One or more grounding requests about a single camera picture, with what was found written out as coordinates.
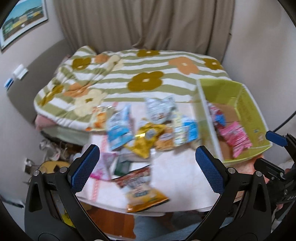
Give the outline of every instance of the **beige curtain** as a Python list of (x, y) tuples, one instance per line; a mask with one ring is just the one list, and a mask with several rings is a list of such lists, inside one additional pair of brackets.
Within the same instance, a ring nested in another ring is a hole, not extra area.
[(180, 50), (222, 60), (235, 0), (54, 0), (73, 51)]

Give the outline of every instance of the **gold snack bag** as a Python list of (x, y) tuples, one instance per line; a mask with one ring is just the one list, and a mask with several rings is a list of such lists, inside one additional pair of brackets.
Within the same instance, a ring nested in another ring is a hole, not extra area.
[(135, 135), (135, 139), (124, 146), (137, 155), (148, 158), (151, 147), (156, 142), (158, 136), (164, 131), (165, 125), (157, 125), (145, 120), (142, 120), (142, 124)]
[(166, 125), (164, 133), (159, 136), (158, 140), (155, 143), (156, 150), (172, 150), (175, 147), (174, 145), (174, 129), (171, 124)]
[(116, 178), (114, 182), (126, 193), (128, 213), (144, 211), (169, 201), (168, 197), (149, 185), (149, 166)]

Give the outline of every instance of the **picture frame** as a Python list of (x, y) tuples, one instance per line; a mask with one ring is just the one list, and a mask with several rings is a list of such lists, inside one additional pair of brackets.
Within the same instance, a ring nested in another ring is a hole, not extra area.
[(22, 34), (47, 20), (45, 0), (20, 0), (0, 29), (1, 51)]

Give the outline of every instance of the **cable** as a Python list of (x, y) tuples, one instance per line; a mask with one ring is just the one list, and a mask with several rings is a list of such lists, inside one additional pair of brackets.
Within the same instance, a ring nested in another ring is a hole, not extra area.
[(289, 120), (291, 120), (296, 115), (296, 111), (288, 118), (286, 119), (282, 124), (280, 124), (277, 128), (274, 129), (274, 132), (282, 128), (285, 124), (288, 123)]

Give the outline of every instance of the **striped blanket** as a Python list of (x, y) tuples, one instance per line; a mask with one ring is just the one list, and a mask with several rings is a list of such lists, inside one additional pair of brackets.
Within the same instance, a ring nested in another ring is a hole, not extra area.
[(214, 58), (181, 51), (124, 50), (99, 55), (84, 46), (39, 91), (34, 107), (60, 126), (88, 130), (102, 102), (142, 102), (173, 95), (190, 102), (196, 80), (231, 80)]

